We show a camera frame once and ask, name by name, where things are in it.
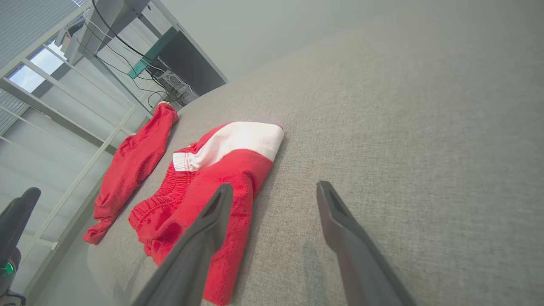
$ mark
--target black power cord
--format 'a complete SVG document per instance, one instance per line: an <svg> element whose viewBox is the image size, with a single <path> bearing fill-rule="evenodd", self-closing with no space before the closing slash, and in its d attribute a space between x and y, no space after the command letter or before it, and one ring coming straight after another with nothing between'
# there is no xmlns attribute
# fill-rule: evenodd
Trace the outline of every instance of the black power cord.
<svg viewBox="0 0 544 306"><path fill-rule="evenodd" d="M87 50L87 51L89 51L89 53L93 54L93 53L92 53L89 49L87 49L87 47L84 46L77 38L76 38L76 41L77 41L78 44L82 45L82 46L85 48L85 50ZM129 74L127 74L127 73L125 73L125 72L119 70L119 69L118 69L117 67L115 67L114 65L111 65L111 64L109 64L107 61L101 59L97 54L94 54L94 56L95 56L97 59L101 60L104 64L106 64L106 65L112 67L113 69L119 71L120 73L122 73L122 74L124 74L124 75L127 75L128 77L131 77ZM162 90L153 91L153 90L147 90L147 89L140 88L140 87L138 86L138 84L136 83L136 81L135 81L133 78L131 78L131 80L132 80L132 82L134 82L134 85L136 85L136 87L138 87L138 89L140 89L140 90L149 91L149 92L151 92L151 93L153 93L153 94L158 94L158 93L161 93L161 92L166 94L166 92L165 92L165 91L162 91ZM149 98L151 97L151 95L149 95L149 96L147 97L147 104L148 104L151 108L153 108L153 107L151 106L151 104L149 103Z"/></svg>
<svg viewBox="0 0 544 306"><path fill-rule="evenodd" d="M178 102L181 106L185 106L186 104L183 103L183 101L180 101L178 99L178 97L173 93L171 92L168 88L166 88L165 86L163 86L159 80L153 75L153 74L150 74L151 75L151 78L155 81L155 83L157 83L159 86L161 86L162 88L164 88L164 90L168 91L168 93L174 98L174 100L176 100L176 102Z"/></svg>
<svg viewBox="0 0 544 306"><path fill-rule="evenodd" d="M101 42L104 42L102 39L100 39L100 37L98 37L98 36L95 34L95 32L94 32L93 30L91 30L91 28L89 27L88 24L86 24L85 22L83 22L83 23L87 26L87 28L89 29L89 31L91 31L91 33L96 37L96 39L98 39L98 40L101 41ZM155 78L155 76L154 76L153 74L150 74L150 75L151 75L151 78L140 77L140 76L138 75L138 73L136 73L136 70L134 70L134 68L132 67L132 65L130 64L130 62L128 61L128 59L127 59L126 57L122 56L122 55L119 54L117 51L113 50L110 46L108 46L108 44L105 44L105 45L106 45L106 47L108 47L113 53L115 53L115 54L117 54L118 56L122 57L122 58L127 62L128 66L130 66L130 68L132 69L132 71L134 71L134 75L136 75L137 78L146 79L146 80L148 80L148 81L154 81L155 84L157 84L157 85L159 85L160 87L164 88L164 90L166 90L166 91L168 92L168 94L170 94L178 104L180 104L181 106L185 106L185 105L186 105L185 103L183 103L182 101L180 101L180 100L178 99L178 97L177 97L174 93L172 93L168 88L166 88L165 86L163 86L163 85L159 82L159 80ZM98 59L100 59L101 61L103 61L105 64L107 64L107 65L113 67L115 70L117 70L117 71L119 71L119 72L121 72L121 73L127 75L126 73L124 73L123 71L117 69L117 68L114 67L113 65L110 65L110 64L106 63L106 61L104 61L104 60L101 59L100 57L98 57L98 56L96 56L96 57L97 57ZM147 104L148 104L150 107L152 107L151 104L149 103L149 98L150 98L150 97L151 97L151 96L147 97Z"/></svg>
<svg viewBox="0 0 544 306"><path fill-rule="evenodd" d="M108 23L104 20L104 18L102 17L102 14L100 14L98 8L96 8L96 2L95 2L95 0L91 0L91 1L92 1L92 6L95 8L96 14L98 14L98 16L100 17L100 19L102 20L102 22L106 25L106 27L108 27L108 29L109 29L110 31L112 31L112 33L113 33L113 35L114 35L115 37L117 37L123 44L125 44L125 46L129 47L132 51L136 52L137 54L139 54L139 55L141 55L141 56L143 56L143 57L145 57L145 58L147 58L150 62L153 61L153 59L151 59L151 58L145 56L144 54L142 54L142 53L140 53L140 52L138 52L138 51L137 51L136 49L134 49L131 45L127 44L124 40L122 40L122 39L119 37L119 35L117 35L117 33L115 33L115 32L112 30L112 28L108 25Z"/></svg>

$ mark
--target green strip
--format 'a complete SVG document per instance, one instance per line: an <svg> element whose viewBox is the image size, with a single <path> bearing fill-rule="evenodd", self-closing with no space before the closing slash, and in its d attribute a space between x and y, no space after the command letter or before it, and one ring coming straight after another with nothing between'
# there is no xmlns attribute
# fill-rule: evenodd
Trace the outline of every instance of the green strip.
<svg viewBox="0 0 544 306"><path fill-rule="evenodd" d="M157 55L168 45L168 43L176 36L177 31L171 27L157 42L145 53L145 57L139 60L132 69L128 71L128 75L135 79L149 66L148 58L156 58Z"/></svg>
<svg viewBox="0 0 544 306"><path fill-rule="evenodd" d="M13 265L10 262L8 262L8 264L5 266L5 268L0 268L0 269L6 270L6 273L8 275L11 275L11 274L13 274L13 272L15 272L15 268L13 268Z"/></svg>

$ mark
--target gray fabric surface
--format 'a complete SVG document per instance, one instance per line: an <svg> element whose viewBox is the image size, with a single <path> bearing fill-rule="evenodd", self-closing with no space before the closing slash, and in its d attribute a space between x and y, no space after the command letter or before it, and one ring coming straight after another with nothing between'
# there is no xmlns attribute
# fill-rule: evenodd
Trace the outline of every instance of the gray fabric surface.
<svg viewBox="0 0 544 306"><path fill-rule="evenodd" d="M232 120L286 136L254 202L232 304L343 305L316 182L330 181L422 304L544 301L544 5L401 8L181 110L166 155L89 265L127 304L156 269L127 217L174 150Z"/></svg>

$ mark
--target green light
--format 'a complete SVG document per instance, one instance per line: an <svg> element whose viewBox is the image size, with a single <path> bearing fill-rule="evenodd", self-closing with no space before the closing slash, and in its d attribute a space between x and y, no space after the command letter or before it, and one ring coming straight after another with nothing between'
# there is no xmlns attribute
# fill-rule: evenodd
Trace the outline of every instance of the green light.
<svg viewBox="0 0 544 306"><path fill-rule="evenodd" d="M13 274L13 272L15 271L15 269L13 268L13 265L10 262L8 262L8 265L5 268L1 268L1 269L6 270L8 275Z"/></svg>

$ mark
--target folded clothing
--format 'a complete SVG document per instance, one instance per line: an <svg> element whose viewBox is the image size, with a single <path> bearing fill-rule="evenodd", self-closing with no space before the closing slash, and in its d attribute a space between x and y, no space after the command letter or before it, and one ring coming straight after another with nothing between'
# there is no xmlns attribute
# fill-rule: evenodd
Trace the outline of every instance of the folded clothing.
<svg viewBox="0 0 544 306"><path fill-rule="evenodd" d="M217 188L229 182L233 202L225 242L212 257L204 299L230 303L251 222L253 199L283 140L281 126L233 122L174 153L155 195L139 203L128 220L145 253L160 265Z"/></svg>
<svg viewBox="0 0 544 306"><path fill-rule="evenodd" d="M151 120L136 135L123 140L95 201L94 218L98 223L91 226L83 240L98 244L104 237L128 198L163 157L168 133L177 119L176 110L168 102L161 102Z"/></svg>

